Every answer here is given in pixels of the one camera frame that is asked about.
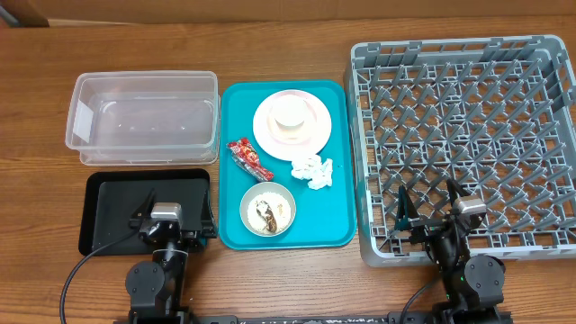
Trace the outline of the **grey bowl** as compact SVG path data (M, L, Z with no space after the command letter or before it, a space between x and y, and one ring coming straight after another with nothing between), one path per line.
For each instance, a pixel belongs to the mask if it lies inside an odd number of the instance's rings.
M264 235L257 234L251 228L251 226L248 224L248 219L247 219L248 204L250 203L250 201L252 199L254 199L257 195L263 194L266 192L273 192L273 193L281 194L284 198L286 198L288 200L288 202L292 206L292 221L291 221L290 226L287 229L280 232L279 234L275 234L275 235L271 235L271 236L264 236ZM255 184L250 189L247 190L247 192L244 194L244 196L241 200L239 211L240 211L240 218L241 218L243 224L245 225L245 227L249 231L251 231L252 233L256 234L259 237L268 238L268 237L279 236L280 234L284 233L285 231L287 231L292 226L292 224L295 220L295 215L296 215L296 204L295 204L295 200L294 200L292 194L284 186L282 186L278 183L274 183L274 182L263 182L263 183Z

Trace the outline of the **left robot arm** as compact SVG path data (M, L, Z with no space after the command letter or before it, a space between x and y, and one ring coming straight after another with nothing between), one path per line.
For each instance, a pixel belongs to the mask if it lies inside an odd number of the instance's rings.
M154 191L130 216L130 228L152 248L152 259L137 263L126 275L130 323L199 322L181 299L189 255L203 252L208 240L217 237L210 202L210 193L205 192L200 209L192 215L199 222L194 229L184 228L181 204L157 202Z

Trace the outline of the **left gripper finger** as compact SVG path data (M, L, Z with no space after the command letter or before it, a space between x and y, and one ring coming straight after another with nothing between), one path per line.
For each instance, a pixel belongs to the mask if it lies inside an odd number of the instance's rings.
M151 211L155 203L156 203L156 192L154 189L152 189L144 199L143 203L130 216L130 219L132 221L142 221L148 218L151 214Z
M202 225L202 234L216 234L217 225L213 217L211 208L211 191L207 189L204 192L204 197L202 200L202 212L200 217Z

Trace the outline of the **white tissue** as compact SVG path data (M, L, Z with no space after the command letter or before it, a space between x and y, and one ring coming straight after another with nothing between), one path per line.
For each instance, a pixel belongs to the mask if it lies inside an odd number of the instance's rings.
M319 190L332 186L333 160L327 158L322 161L318 155L296 159L292 162L292 177L307 180L308 187Z

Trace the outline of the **white cup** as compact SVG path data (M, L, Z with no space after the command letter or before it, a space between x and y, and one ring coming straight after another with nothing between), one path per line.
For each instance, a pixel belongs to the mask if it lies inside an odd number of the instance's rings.
M272 105L274 120L279 126L288 129L301 126L306 112L307 104L295 94L282 95L275 99Z

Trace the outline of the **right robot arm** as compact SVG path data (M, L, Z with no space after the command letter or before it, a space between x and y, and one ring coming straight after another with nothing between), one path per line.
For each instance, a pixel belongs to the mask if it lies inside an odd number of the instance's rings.
M485 202L464 190L454 179L446 180L451 210L444 218L421 218L405 186L398 191L399 207L394 228L409 233L409 243L424 246L436 264L438 278L415 292L403 307L400 323L511 323L501 313L506 267L494 256L472 256L465 243L487 214ZM446 300L432 310L411 312L412 303L436 283L445 288Z

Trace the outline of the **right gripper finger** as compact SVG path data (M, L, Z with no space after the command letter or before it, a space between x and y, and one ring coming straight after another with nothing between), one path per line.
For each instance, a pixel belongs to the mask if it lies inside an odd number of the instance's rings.
M410 195L404 185L399 187L398 204L395 227L410 228L410 224L419 219L419 213L410 199Z
M446 186L452 209L457 212L465 212L468 209L469 197L471 195L453 178L446 180Z

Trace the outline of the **rice and food scraps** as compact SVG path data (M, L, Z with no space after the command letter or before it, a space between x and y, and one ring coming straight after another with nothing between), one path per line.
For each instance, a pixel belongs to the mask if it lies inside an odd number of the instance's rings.
M247 221L257 234L271 236L290 226L292 211L292 206L281 194L261 193L248 204Z

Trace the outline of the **red snack wrapper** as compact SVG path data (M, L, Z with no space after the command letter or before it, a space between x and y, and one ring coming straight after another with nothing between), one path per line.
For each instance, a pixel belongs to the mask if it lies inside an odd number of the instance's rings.
M259 155L247 138L241 138L227 144L234 162L259 182L269 182L274 174L262 166Z

